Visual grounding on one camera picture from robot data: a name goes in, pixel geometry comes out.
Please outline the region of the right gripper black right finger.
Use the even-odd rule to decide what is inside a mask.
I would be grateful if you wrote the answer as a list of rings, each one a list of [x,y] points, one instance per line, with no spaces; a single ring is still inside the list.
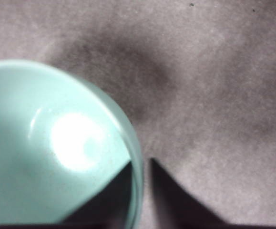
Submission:
[[[276,229],[274,224],[227,222],[187,192],[157,158],[149,161],[155,213],[162,229]]]

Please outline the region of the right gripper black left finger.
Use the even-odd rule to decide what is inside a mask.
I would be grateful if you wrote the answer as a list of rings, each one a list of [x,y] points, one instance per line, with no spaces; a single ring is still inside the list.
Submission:
[[[96,196],[58,223],[4,224],[0,229],[123,229],[132,197],[129,162]]]

